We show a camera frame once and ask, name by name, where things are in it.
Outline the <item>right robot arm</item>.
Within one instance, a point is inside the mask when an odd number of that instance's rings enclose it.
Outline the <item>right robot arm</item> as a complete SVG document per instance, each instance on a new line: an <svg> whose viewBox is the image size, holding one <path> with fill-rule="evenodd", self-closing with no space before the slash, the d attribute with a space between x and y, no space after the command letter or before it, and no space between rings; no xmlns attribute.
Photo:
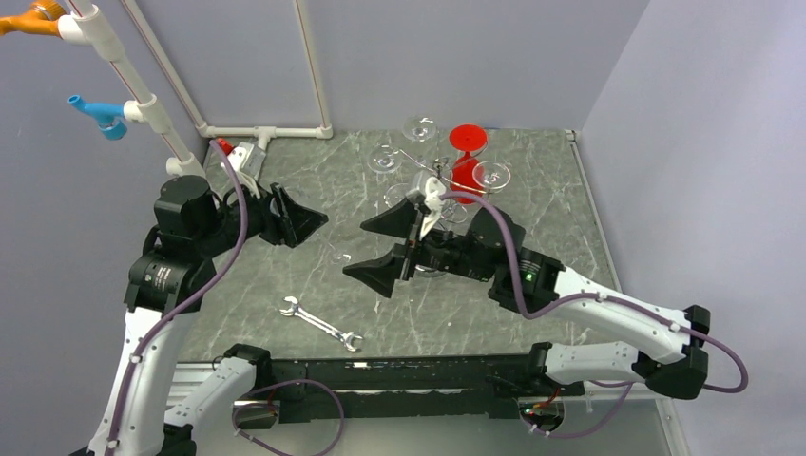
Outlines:
<svg viewBox="0 0 806 456"><path fill-rule="evenodd" d="M395 283L412 278L422 266L488 282L490 300L528 319L555 314L611 336L609 343L581 348L534 344L523 373L536 394L593 380L643 383L682 400L693 400L704 389L708 310L697 305L668 309L597 283L524 247L524 228L505 213L480 211L464 234L437 228L423 234L425 221L409 201L363 221L362 230L400 241L384 256L344 267L343 274L391 297Z"/></svg>

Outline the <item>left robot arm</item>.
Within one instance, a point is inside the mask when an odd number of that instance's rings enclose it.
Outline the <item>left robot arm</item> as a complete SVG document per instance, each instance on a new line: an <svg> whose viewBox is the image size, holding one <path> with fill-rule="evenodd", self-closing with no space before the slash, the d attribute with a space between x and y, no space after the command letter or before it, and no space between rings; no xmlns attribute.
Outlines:
<svg viewBox="0 0 806 456"><path fill-rule="evenodd" d="M328 221L274 183L236 200L220 198L208 181L167 181L154 205L155 225L128 272L125 336L103 418L85 455L193 455L202 429L243 395L265 396L276 378L269 351L236 344L210 379L177 406L168 405L180 349L200 315L202 298L223 276L221 254L236 258L252 237L294 248Z"/></svg>

